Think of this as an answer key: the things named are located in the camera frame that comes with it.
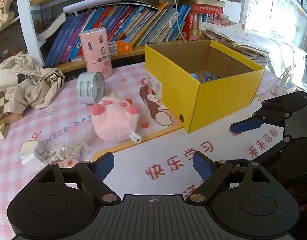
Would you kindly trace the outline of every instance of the yellow cardboard box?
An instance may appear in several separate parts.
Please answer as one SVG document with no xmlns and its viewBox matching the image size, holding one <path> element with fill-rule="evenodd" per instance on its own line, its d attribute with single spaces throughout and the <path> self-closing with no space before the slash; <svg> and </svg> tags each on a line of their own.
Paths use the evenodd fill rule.
<svg viewBox="0 0 307 240">
<path fill-rule="evenodd" d="M 147 82 L 170 111 L 193 132 L 249 105 L 264 68 L 214 41 L 145 47 Z M 200 83 L 206 71 L 221 77 Z"/>
</svg>

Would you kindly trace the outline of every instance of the roll of tape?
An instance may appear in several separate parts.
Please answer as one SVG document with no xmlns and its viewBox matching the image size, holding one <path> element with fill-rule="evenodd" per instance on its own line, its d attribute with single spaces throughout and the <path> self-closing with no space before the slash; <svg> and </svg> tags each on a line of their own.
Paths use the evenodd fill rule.
<svg viewBox="0 0 307 240">
<path fill-rule="evenodd" d="M 94 105 L 104 96 L 104 78 L 101 72 L 86 72 L 78 77 L 77 95 L 83 104 Z"/>
</svg>

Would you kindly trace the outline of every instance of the book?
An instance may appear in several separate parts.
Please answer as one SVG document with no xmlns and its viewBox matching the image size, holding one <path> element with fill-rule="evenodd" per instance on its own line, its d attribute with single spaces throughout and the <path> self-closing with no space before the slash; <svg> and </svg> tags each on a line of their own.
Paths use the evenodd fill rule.
<svg viewBox="0 0 307 240">
<path fill-rule="evenodd" d="M 110 10 L 112 9 L 111 6 L 107 5 L 104 10 L 102 11 L 102 13 L 100 14 L 100 16 L 98 17 L 98 19 L 95 21 L 95 24 L 92 26 L 92 29 L 95 28 L 100 28 L 102 27 L 102 22 L 105 19 L 105 17 L 108 15 L 108 13 L 110 12 Z"/>
<path fill-rule="evenodd" d="M 183 11 L 183 13 L 180 17 L 180 21 L 179 21 L 180 32 L 178 30 L 178 27 L 175 30 L 173 30 L 172 35 L 171 35 L 171 39 L 169 39 L 169 41 L 175 41 L 177 39 L 178 35 L 181 33 L 181 27 L 184 26 L 185 18 L 187 17 L 189 11 L 190 11 L 190 6 L 186 6 L 186 8 L 184 9 L 184 11 Z"/>
<path fill-rule="evenodd" d="M 172 25 L 177 20 L 177 11 L 172 15 L 171 19 L 166 23 L 160 33 L 156 36 L 152 43 L 161 43 L 166 38 L 169 33 L 169 30 L 172 28 Z"/>
<path fill-rule="evenodd" d="M 191 6 L 191 12 L 222 15 L 224 8 L 207 4 L 196 4 L 192 1 L 180 0 L 180 4 Z"/>
<path fill-rule="evenodd" d="M 186 41 L 190 39 L 190 32 L 191 32 L 191 27 L 193 23 L 193 18 L 194 18 L 193 14 L 188 13 L 186 20 L 185 20 L 185 25 L 183 27 L 183 31 L 182 31 L 182 36 L 185 38 Z"/>
<path fill-rule="evenodd" d="M 130 34 L 130 40 L 132 41 L 137 34 L 143 29 L 144 25 L 147 24 L 151 18 L 154 16 L 154 14 L 157 13 L 157 11 L 150 11 L 142 21 L 139 22 L 138 26 L 136 26 L 134 29 L 135 31 L 133 32 L 133 34 Z"/>
<path fill-rule="evenodd" d="M 42 41 L 49 38 L 52 34 L 54 34 L 59 27 L 66 21 L 66 13 L 62 12 L 58 15 L 56 19 L 52 21 L 51 24 L 48 25 L 40 34 L 37 35 L 37 40 Z"/>
<path fill-rule="evenodd" d="M 197 27 L 197 13 L 193 13 L 193 23 L 192 23 L 190 35 L 197 35 L 196 27 Z"/>
<path fill-rule="evenodd" d="M 184 26 L 185 26 L 185 22 L 183 22 L 183 24 L 180 26 L 180 32 L 177 33 L 175 41 L 176 41 L 176 40 L 181 40 L 180 33 L 181 33 L 181 34 L 183 33 Z"/>
<path fill-rule="evenodd" d="M 220 1 L 220 0 L 186 0 L 186 1 L 192 1 L 196 4 L 208 4 L 208 5 L 213 5 L 217 7 L 225 7 L 226 2 Z"/>
<path fill-rule="evenodd" d="M 154 15 L 152 16 L 151 19 L 149 19 L 149 21 L 145 24 L 145 26 L 142 28 L 142 30 L 140 30 L 140 32 L 135 36 L 135 38 L 132 40 L 132 45 L 135 45 L 136 42 L 138 41 L 138 39 L 142 36 L 142 34 L 147 30 L 147 28 L 150 27 L 151 23 L 153 23 L 153 21 L 156 19 L 156 17 L 158 15 L 161 14 L 162 12 L 162 9 L 164 9 L 166 7 L 168 3 L 167 2 L 162 2 L 162 3 L 159 3 L 157 5 L 157 8 L 159 11 L 157 11 L 156 13 L 154 13 Z"/>
<path fill-rule="evenodd" d="M 74 24 L 72 25 L 71 27 L 71 30 L 69 31 L 68 35 L 66 36 L 66 39 L 64 40 L 64 43 L 59 51 L 59 54 L 58 54 L 58 57 L 55 61 L 55 65 L 58 66 L 60 64 L 60 60 L 64 54 L 64 52 L 66 51 L 67 49 L 67 46 L 68 46 L 68 43 L 72 37 L 72 35 L 74 34 L 74 32 L 76 31 L 76 28 L 78 27 L 79 23 L 81 22 L 82 20 L 82 17 L 85 15 L 84 14 L 78 14 L 78 17 L 76 17 L 76 20 L 74 21 Z"/>
<path fill-rule="evenodd" d="M 98 19 L 98 17 L 100 16 L 100 14 L 101 14 L 102 11 L 103 11 L 103 8 L 102 8 L 102 7 L 98 7 L 97 10 L 95 10 L 95 13 L 93 14 L 93 16 L 91 17 L 90 21 L 87 23 L 87 25 L 86 25 L 86 27 L 85 27 L 85 29 L 84 29 L 83 31 L 88 31 L 88 30 L 90 30 L 90 29 L 92 28 L 92 26 L 95 24 L 95 21 Z M 77 46 L 75 47 L 74 51 L 72 52 L 73 55 L 74 55 L 74 57 L 77 57 L 77 56 L 83 54 L 83 53 L 82 53 L 82 47 L 81 47 L 81 40 L 80 40 L 80 38 L 79 38 L 79 40 L 78 40 L 78 43 L 80 43 L 80 48 L 79 48 L 77 54 L 74 55 Z"/>
<path fill-rule="evenodd" d="M 73 33 L 73 35 L 71 36 L 69 42 L 68 42 L 68 46 L 66 47 L 64 53 L 63 53 L 63 56 L 60 60 L 61 63 L 66 63 L 68 62 L 69 60 L 69 56 L 70 56 L 70 52 L 71 52 L 71 49 L 75 46 L 75 42 L 77 41 L 78 39 L 78 36 L 79 36 L 79 33 L 83 27 L 83 25 L 85 24 L 86 20 L 88 19 L 88 16 L 90 15 L 90 13 L 92 12 L 91 9 L 88 9 L 87 12 L 81 12 L 80 15 L 82 15 L 82 19 L 81 21 L 79 22 L 75 32 Z"/>
<path fill-rule="evenodd" d="M 63 34 L 61 36 L 61 39 L 59 40 L 59 42 L 57 44 L 55 52 L 54 52 L 54 54 L 53 54 L 53 56 L 52 56 L 52 58 L 50 60 L 50 64 L 49 65 L 51 67 L 53 67 L 56 64 L 56 61 L 57 61 L 57 59 L 59 57 L 59 54 L 60 54 L 60 52 L 62 50 L 63 44 L 64 44 L 65 40 L 67 39 L 68 34 L 71 31 L 74 23 L 77 21 L 78 17 L 79 16 L 73 15 L 70 20 L 67 20 L 67 21 L 69 21 L 69 24 L 67 25 L 67 28 L 64 30 L 64 32 L 63 32 Z"/>
<path fill-rule="evenodd" d="M 155 27 L 160 18 L 164 15 L 167 9 L 163 9 L 160 11 L 159 15 L 152 21 L 152 23 L 148 26 L 148 28 L 143 32 L 138 41 L 136 42 L 136 46 L 143 45 L 143 41 L 147 38 L 150 31 Z"/>
<path fill-rule="evenodd" d="M 58 32 L 56 38 L 55 38 L 55 41 L 54 41 L 54 43 L 53 43 L 52 46 L 51 46 L 51 49 L 50 49 L 50 51 L 49 51 L 49 53 L 48 53 L 48 56 L 47 56 L 47 58 L 46 58 L 46 60 L 45 60 L 45 65 L 46 65 L 47 67 L 50 66 L 50 62 L 51 62 L 51 59 L 52 59 L 52 57 L 53 57 L 53 54 L 55 53 L 55 49 L 56 49 L 56 47 L 57 47 L 57 45 L 58 45 L 58 43 L 59 43 L 59 41 L 60 41 L 60 39 L 61 39 L 61 37 L 62 37 L 64 31 L 68 28 L 68 25 L 70 24 L 70 20 L 71 20 L 72 18 L 73 18 L 73 15 L 69 14 L 69 15 L 67 16 L 67 20 L 63 23 L 62 27 L 60 28 L 60 30 L 59 30 L 59 32 Z"/>
<path fill-rule="evenodd" d="M 83 30 L 86 28 L 88 22 L 90 21 L 90 19 L 91 19 L 92 16 L 94 15 L 94 13 L 95 13 L 95 10 L 92 10 L 92 9 L 88 9 L 88 10 L 87 10 L 86 14 L 87 14 L 88 18 L 87 18 L 86 22 L 83 24 L 83 26 L 82 26 L 82 28 L 81 28 L 79 34 L 80 34 L 81 32 L 83 32 Z M 71 47 L 71 52 L 70 52 L 69 59 L 71 59 L 71 55 L 72 55 L 72 52 L 74 51 L 74 49 L 77 48 L 77 47 L 79 47 L 79 48 L 81 47 L 81 42 L 80 42 L 79 34 L 78 34 L 77 39 L 76 39 L 75 42 L 74 42 L 74 45 Z"/>
<path fill-rule="evenodd" d="M 139 6 L 133 13 L 133 15 L 130 17 L 130 19 L 123 25 L 123 27 L 120 29 L 120 31 L 116 34 L 116 36 L 112 39 L 112 41 L 118 41 L 120 40 L 124 35 L 125 32 L 128 30 L 129 25 L 135 20 L 135 18 L 140 15 L 141 10 L 143 9 L 143 6 Z"/>
<path fill-rule="evenodd" d="M 162 29 L 164 28 L 164 26 L 166 24 L 169 24 L 171 18 L 174 15 L 177 15 L 176 13 L 176 9 L 173 7 L 170 7 L 167 12 L 163 15 L 163 17 L 159 20 L 158 24 L 155 26 L 155 28 L 151 31 L 151 34 L 148 36 L 146 43 L 154 43 L 154 39 L 157 38 L 157 36 L 159 35 L 159 33 L 162 31 Z"/>
<path fill-rule="evenodd" d="M 120 20 L 113 26 L 110 33 L 107 35 L 108 42 L 110 42 L 113 37 L 118 33 L 118 31 L 121 29 L 123 24 L 127 21 L 127 18 L 129 15 L 134 11 L 135 9 L 133 7 L 129 7 L 126 12 L 122 15 Z"/>
<path fill-rule="evenodd" d="M 185 10 L 186 8 L 187 8 L 186 5 L 178 5 L 178 23 L 179 23 L 179 25 L 180 25 L 180 21 L 181 21 L 181 17 L 182 17 L 182 15 L 183 15 L 183 12 L 184 12 L 184 10 Z M 174 23 L 174 24 L 172 25 L 172 28 L 171 28 L 169 34 L 168 34 L 167 37 L 166 37 L 166 41 L 168 41 L 168 40 L 171 38 L 171 36 L 172 36 L 172 34 L 173 34 L 173 31 L 175 31 L 175 30 L 178 30 L 177 21 L 176 21 L 176 23 Z"/>
<path fill-rule="evenodd" d="M 203 18 L 202 18 L 202 20 L 201 21 L 203 21 L 203 22 L 208 22 L 208 18 L 209 18 L 209 14 L 205 14 L 205 13 L 203 13 Z"/>
<path fill-rule="evenodd" d="M 129 25 L 127 31 L 125 31 L 125 36 L 123 36 L 123 39 L 126 39 L 129 36 L 129 34 L 134 30 L 137 24 L 149 13 L 149 11 L 150 9 L 148 9 L 147 7 L 141 10 L 138 16 L 136 16 L 134 21 Z"/>
<path fill-rule="evenodd" d="M 149 8 L 144 8 L 140 14 L 140 17 L 135 21 L 134 25 L 130 27 L 130 32 L 127 36 L 127 40 L 131 40 L 132 35 L 136 32 L 137 28 L 142 24 L 143 21 L 148 17 L 152 11 Z"/>
<path fill-rule="evenodd" d="M 107 16 L 105 17 L 105 19 L 103 19 L 102 21 L 102 27 L 106 27 L 106 24 L 109 22 L 111 16 L 114 14 L 114 12 L 118 9 L 118 5 L 114 5 L 110 12 L 107 14 Z"/>
<path fill-rule="evenodd" d="M 127 5 L 120 5 L 118 9 L 115 11 L 115 13 L 110 18 L 110 21 L 106 25 L 106 33 L 109 33 L 111 31 L 111 28 L 114 26 L 114 24 L 120 20 L 122 15 L 124 14 L 125 10 L 129 8 Z"/>
</svg>

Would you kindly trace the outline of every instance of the plush toy paw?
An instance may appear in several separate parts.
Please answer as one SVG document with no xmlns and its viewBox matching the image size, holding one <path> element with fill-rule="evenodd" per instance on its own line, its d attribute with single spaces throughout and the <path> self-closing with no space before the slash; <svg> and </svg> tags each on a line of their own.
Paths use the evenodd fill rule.
<svg viewBox="0 0 307 240">
<path fill-rule="evenodd" d="M 105 109 L 103 105 L 93 105 L 91 107 L 92 115 L 101 115 L 104 113 L 104 111 Z"/>
</svg>

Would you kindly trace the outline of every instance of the toy figure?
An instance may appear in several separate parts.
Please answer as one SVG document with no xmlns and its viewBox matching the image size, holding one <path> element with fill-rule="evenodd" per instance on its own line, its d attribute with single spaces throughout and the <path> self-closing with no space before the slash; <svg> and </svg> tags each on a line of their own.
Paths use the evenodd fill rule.
<svg viewBox="0 0 307 240">
<path fill-rule="evenodd" d="M 105 141 L 120 142 L 129 139 L 138 125 L 139 111 L 128 101 L 111 93 L 103 97 L 97 105 L 92 106 L 91 119 L 95 132 Z"/>
</svg>

